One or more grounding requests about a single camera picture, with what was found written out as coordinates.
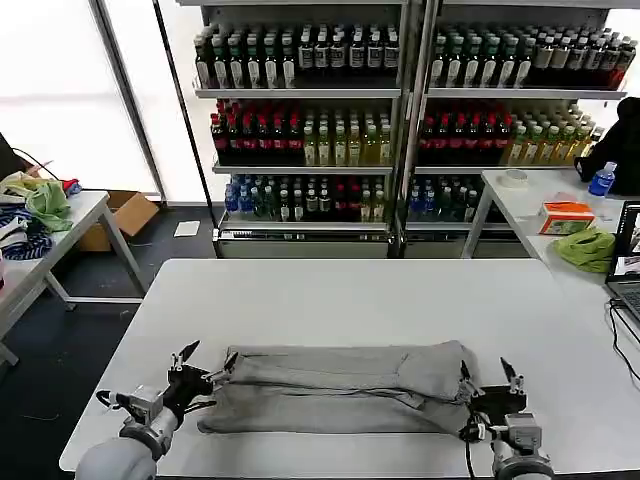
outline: green towel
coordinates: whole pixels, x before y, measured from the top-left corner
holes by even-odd
[[[616,237],[597,227],[587,228],[552,243],[554,250],[567,262],[585,272],[609,271]]]
[[[64,218],[71,207],[60,182],[49,181],[38,185],[35,192],[27,197],[26,207],[50,232],[69,230],[73,225],[71,220]]]

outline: cardboard box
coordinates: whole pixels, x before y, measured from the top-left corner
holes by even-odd
[[[158,213],[158,207],[139,192],[109,190],[107,206],[113,212],[120,231],[133,237]],[[96,223],[80,238],[78,248],[83,252],[109,252],[111,244],[102,225]]]
[[[586,203],[545,202],[540,209],[542,235],[571,235],[589,228],[595,215]]]

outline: orange box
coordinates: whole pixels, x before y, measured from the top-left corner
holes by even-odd
[[[589,228],[596,219],[586,203],[545,202],[539,213],[542,235],[571,235]]]

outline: metal shelving unit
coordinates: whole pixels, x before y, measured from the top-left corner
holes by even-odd
[[[389,175],[393,167],[366,166],[366,167],[254,167],[213,165],[215,173],[252,173],[254,175]]]
[[[434,32],[438,17],[444,22],[526,24],[553,23],[571,25],[589,25],[600,28],[606,21],[609,9],[640,8],[638,0],[427,0],[422,40],[414,75],[410,116],[408,126],[407,154],[402,162],[398,177],[398,210],[396,216],[398,251],[404,255],[408,233],[424,232],[464,232],[470,224],[454,222],[408,222],[408,197],[410,178],[413,174],[428,175],[473,175],[483,170],[514,168],[507,166],[417,166],[418,132],[427,103],[432,99],[497,99],[517,100],[565,100],[579,99],[617,101],[626,96],[623,91],[578,90],[560,88],[427,88],[431,74],[431,55]],[[413,92],[424,92],[413,95]],[[535,169],[571,169],[572,166],[535,166],[521,167]],[[490,224],[486,230],[509,231],[508,225]]]
[[[327,105],[336,108],[385,108],[391,112],[393,166],[307,167],[230,165],[219,161],[213,171],[219,174],[251,175],[358,175],[384,176],[387,194],[387,218],[393,218],[396,190],[394,172],[400,171],[402,118],[407,108],[412,83],[406,72],[413,70],[412,45],[418,31],[419,0],[176,0],[182,6],[198,6],[204,24],[292,25],[304,23],[387,24],[398,27],[400,57],[395,77],[296,78],[294,89],[202,89],[194,83],[201,99],[291,99],[302,108]],[[392,243],[391,220],[385,223],[351,222],[263,222],[230,219],[225,214],[214,229],[218,256],[259,257],[386,257]]]

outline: table leg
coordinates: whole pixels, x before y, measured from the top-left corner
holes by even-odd
[[[99,221],[102,225],[102,228],[104,228],[105,232],[107,232],[107,236],[109,237],[111,246],[116,251],[116,254],[118,255],[118,257],[120,257],[120,260],[127,269],[131,281],[135,285],[138,292],[140,292],[140,294],[144,296],[147,293],[148,285],[142,279],[140,267],[138,267],[136,259],[133,258],[133,254],[131,253],[131,250],[129,250],[129,246],[120,233],[120,229],[116,225],[113,214],[111,213],[111,211],[109,211],[108,208],[105,208],[102,215],[100,215]]]
[[[476,215],[471,223],[471,229],[469,230],[467,241],[464,242],[460,258],[473,258],[473,253],[476,251],[478,239],[480,238],[482,228],[487,220],[487,215],[489,214],[489,208],[491,207],[492,201],[493,197],[489,193],[489,189],[485,188],[484,192],[482,192],[482,196],[480,197],[480,202],[476,209]]]
[[[53,276],[53,273],[47,273],[44,277],[44,280],[47,284],[47,288],[53,294],[53,296],[58,297],[62,302],[64,302],[67,312],[75,310],[77,304],[73,303],[71,297],[64,289],[64,287],[60,284],[58,279]]]
[[[20,360],[16,354],[5,347],[2,342],[0,342],[0,358],[4,358],[11,365],[16,365]]]

